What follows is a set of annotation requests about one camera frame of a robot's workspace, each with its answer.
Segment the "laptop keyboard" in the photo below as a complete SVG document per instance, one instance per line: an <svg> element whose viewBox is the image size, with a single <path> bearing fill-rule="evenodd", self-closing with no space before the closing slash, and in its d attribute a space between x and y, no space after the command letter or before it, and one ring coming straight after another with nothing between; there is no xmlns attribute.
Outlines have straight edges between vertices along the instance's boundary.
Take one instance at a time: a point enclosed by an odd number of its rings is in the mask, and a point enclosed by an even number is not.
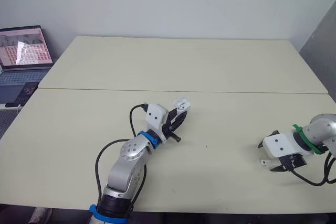
<svg viewBox="0 0 336 224"><path fill-rule="evenodd" d="M49 69L43 71L29 71L19 73L2 73L0 74L0 86L7 85L24 85L26 82L42 81Z"/></svg>

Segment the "white wall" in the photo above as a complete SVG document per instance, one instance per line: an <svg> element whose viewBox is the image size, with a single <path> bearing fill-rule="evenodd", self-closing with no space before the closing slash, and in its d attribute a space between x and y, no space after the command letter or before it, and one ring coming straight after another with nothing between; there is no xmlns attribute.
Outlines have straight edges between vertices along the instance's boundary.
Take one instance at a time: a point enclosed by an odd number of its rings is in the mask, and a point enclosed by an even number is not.
<svg viewBox="0 0 336 224"><path fill-rule="evenodd" d="M0 27L40 24L59 56L76 35L290 39L334 0L0 0Z"/></svg>

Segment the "blue base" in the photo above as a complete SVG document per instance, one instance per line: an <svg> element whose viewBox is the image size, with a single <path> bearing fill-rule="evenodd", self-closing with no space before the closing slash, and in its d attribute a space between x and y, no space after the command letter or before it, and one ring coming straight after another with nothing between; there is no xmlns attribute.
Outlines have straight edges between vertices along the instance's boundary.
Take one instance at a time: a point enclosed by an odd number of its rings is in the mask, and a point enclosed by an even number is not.
<svg viewBox="0 0 336 224"><path fill-rule="evenodd" d="M89 211L93 214L93 216L96 219L107 222L107 223L124 224L124 223L127 223L128 221L127 218L112 218L112 217L106 217L104 215L101 215L100 213L97 212L95 205L91 205L89 208Z"/></svg>

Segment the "blue ring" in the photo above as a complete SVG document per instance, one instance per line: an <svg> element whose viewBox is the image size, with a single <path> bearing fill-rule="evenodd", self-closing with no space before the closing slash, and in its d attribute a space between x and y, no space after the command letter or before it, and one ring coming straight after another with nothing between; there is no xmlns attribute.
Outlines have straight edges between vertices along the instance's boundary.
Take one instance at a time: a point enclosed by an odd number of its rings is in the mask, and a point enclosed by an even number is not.
<svg viewBox="0 0 336 224"><path fill-rule="evenodd" d="M101 215L97 212L96 206L91 205L89 208L89 211L93 213L93 216L101 221L107 222L107 223L114 223L114 224L125 224L127 223L128 219L127 218L112 218L112 217L106 217L104 215Z"/></svg>
<svg viewBox="0 0 336 224"><path fill-rule="evenodd" d="M144 131L140 131L139 134L146 137L152 143L154 149L156 149L158 147L159 143L158 143L157 139L153 138L150 134L148 134L147 132L144 132Z"/></svg>

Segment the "phone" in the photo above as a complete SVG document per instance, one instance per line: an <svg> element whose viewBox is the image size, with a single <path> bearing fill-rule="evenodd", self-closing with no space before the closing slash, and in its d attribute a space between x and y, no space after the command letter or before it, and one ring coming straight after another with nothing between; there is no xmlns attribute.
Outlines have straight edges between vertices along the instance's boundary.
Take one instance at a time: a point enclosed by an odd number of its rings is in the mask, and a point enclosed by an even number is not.
<svg viewBox="0 0 336 224"><path fill-rule="evenodd" d="M15 102L13 103L6 103L6 107L17 107L17 106L24 106L26 102L29 100L29 98L32 96L32 94L37 89L39 82L26 82L26 84L23 86L20 94L17 96Z"/></svg>

